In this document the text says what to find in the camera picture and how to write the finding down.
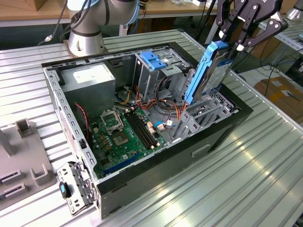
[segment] green circuit board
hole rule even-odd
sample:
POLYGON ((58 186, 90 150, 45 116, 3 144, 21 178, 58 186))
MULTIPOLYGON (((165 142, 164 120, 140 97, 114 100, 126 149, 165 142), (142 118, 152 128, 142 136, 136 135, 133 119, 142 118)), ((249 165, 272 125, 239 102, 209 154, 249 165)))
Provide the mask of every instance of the green circuit board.
MULTIPOLYGON (((149 121, 141 109, 134 113, 143 124, 149 121)), ((89 124, 93 131, 92 151, 97 160, 94 171, 100 178, 166 146, 164 138, 160 134, 156 134, 157 136, 151 136, 157 142, 157 146, 147 149, 131 127, 124 113, 119 113, 119 116, 124 128, 122 131, 114 131, 111 135, 107 133, 101 118, 89 124)), ((110 121, 110 124, 114 122, 113 119, 104 119, 107 125, 107 120, 110 121)))

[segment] wooden table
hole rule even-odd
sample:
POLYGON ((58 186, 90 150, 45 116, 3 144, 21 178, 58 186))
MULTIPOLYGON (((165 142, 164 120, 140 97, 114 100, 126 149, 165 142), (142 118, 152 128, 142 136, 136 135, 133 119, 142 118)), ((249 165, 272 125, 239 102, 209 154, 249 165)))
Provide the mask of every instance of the wooden table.
MULTIPOLYGON (((0 27, 5 26, 27 26, 27 25, 45 25, 56 24, 61 12, 63 0, 48 0, 37 12, 25 9, 0 6, 0 27)), ((161 17, 185 17, 200 16, 203 12, 203 6, 196 6, 186 2, 184 5, 176 5, 170 0, 149 1, 146 3, 146 18, 161 17)), ((139 18, 144 15, 140 10, 139 18)), ((61 23, 69 23, 68 9, 65 10, 61 23)))

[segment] cardboard box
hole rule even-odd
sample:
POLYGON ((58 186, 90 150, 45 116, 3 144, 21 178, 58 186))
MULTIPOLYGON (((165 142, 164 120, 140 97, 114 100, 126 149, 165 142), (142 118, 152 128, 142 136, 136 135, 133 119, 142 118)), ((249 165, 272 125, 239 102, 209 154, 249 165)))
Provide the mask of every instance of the cardboard box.
MULTIPOLYGON (((255 85, 255 89, 265 94, 267 79, 255 85)), ((303 92, 297 89, 284 77, 270 79, 266 98, 297 123, 303 122, 303 92)))
POLYGON ((38 11, 47 0, 0 0, 1 6, 38 11))

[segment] motherboard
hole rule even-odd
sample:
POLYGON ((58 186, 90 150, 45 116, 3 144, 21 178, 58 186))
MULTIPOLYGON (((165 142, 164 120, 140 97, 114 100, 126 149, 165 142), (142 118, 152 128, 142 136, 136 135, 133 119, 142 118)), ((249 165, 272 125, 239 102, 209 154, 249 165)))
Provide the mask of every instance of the motherboard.
POLYGON ((143 110, 138 108, 108 111, 89 124, 93 129, 92 151, 97 160, 94 171, 98 177, 115 172, 167 145, 158 132, 150 132, 148 122, 143 110))

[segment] ram slot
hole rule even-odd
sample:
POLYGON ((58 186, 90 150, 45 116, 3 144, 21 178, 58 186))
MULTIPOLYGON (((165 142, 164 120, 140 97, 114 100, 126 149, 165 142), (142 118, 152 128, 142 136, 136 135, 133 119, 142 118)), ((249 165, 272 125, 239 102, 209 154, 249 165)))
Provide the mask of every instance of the ram slot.
POLYGON ((141 142, 143 143, 144 147, 149 150, 151 146, 155 146, 156 142, 153 139, 153 137, 150 135, 150 133, 147 131, 147 129, 142 124, 139 117, 134 113, 127 113, 125 114, 125 118, 129 122, 130 126, 136 133, 136 135, 139 137, 141 142))

